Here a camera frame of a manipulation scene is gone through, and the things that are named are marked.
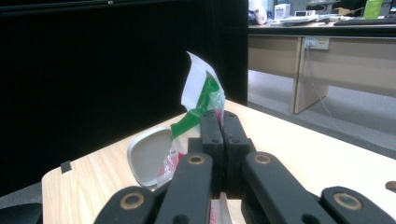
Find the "black partition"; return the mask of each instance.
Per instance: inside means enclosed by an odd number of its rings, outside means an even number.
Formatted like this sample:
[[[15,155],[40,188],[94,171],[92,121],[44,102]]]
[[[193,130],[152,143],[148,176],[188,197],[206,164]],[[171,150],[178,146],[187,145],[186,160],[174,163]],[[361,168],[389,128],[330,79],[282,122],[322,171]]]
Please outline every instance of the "black partition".
[[[245,105],[247,11],[242,0],[2,1],[0,196],[185,112],[186,51]]]

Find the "office desk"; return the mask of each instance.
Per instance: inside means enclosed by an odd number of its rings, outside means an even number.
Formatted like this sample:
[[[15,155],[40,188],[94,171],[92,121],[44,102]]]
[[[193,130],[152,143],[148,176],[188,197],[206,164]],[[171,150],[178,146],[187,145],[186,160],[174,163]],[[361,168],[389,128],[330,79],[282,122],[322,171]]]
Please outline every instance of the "office desk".
[[[396,161],[321,133],[227,101],[255,147],[277,156],[303,186],[316,195],[327,187],[354,189],[396,218],[396,193],[385,189],[396,180]],[[181,116],[159,125],[170,125]],[[56,168],[42,178],[45,223],[92,223],[118,190],[137,185],[127,161],[127,147],[139,133],[76,161],[62,174]],[[188,136],[199,136],[191,129]],[[187,148],[187,138],[182,141]],[[229,200],[233,223],[244,223],[240,201]]]
[[[318,100],[329,86],[396,97],[396,25],[250,26],[248,68],[294,80],[290,111],[299,113]],[[329,37],[328,50],[311,49],[308,64],[304,38]]]

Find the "wall socket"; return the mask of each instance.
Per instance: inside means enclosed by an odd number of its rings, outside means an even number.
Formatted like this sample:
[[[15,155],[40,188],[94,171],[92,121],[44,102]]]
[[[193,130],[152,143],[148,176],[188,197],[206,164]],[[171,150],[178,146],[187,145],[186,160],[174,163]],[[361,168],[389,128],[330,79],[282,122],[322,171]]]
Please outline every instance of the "wall socket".
[[[304,38],[304,48],[310,49],[329,49],[329,37],[307,36]]]

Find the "power cord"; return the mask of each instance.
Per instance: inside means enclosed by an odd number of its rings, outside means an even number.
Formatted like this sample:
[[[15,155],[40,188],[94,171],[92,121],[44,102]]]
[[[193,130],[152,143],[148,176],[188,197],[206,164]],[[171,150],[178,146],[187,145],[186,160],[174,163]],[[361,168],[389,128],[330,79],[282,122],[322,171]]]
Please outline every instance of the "power cord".
[[[363,138],[363,137],[361,137],[361,136],[359,136],[359,135],[356,135],[356,134],[353,134],[353,133],[348,133],[347,131],[344,131],[343,129],[341,129],[340,127],[338,127],[338,125],[334,122],[334,117],[332,116],[332,112],[330,112],[330,110],[328,109],[328,107],[324,104],[324,101],[323,101],[322,97],[320,96],[320,93],[318,92],[318,89],[317,89],[316,84],[315,84],[315,81],[314,81],[314,75],[313,75],[313,73],[312,73],[312,64],[311,64],[311,58],[310,58],[310,52],[309,52],[309,50],[311,49],[311,47],[312,47],[312,43],[308,43],[308,46],[307,46],[307,48],[306,48],[306,57],[307,57],[307,59],[308,59],[308,69],[309,69],[309,76],[311,76],[311,85],[312,85],[312,87],[314,88],[315,93],[317,94],[317,96],[318,96],[318,98],[319,98],[319,101],[320,101],[321,104],[323,105],[323,108],[324,108],[324,109],[326,110],[326,112],[329,114],[329,117],[330,117],[330,120],[331,120],[331,122],[332,122],[332,125],[333,125],[338,131],[340,131],[341,133],[345,133],[345,134],[348,134],[348,135],[352,135],[352,136],[354,136],[354,137],[357,137],[357,138],[359,138],[359,139],[361,139],[361,140],[364,140],[364,141],[366,141],[366,142],[369,142],[369,143],[373,144],[371,141],[369,141],[369,140],[367,140],[367,139],[365,139],[365,138]]]

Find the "green stripe on wrapper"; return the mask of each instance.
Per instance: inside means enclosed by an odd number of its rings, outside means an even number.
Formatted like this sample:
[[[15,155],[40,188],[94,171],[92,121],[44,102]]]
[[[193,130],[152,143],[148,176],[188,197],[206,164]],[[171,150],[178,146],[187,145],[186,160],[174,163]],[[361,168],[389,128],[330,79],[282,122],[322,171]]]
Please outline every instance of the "green stripe on wrapper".
[[[171,125],[172,141],[175,138],[179,137],[181,134],[194,127],[195,125],[199,124],[201,115],[203,115],[207,111],[211,103],[213,104],[210,97],[211,93],[214,93],[216,91],[219,91],[219,84],[213,78],[213,76],[206,71],[205,84],[202,88],[201,95],[199,97],[196,107],[188,111],[186,116],[184,116],[184,118],[181,119],[178,123],[174,123]]]

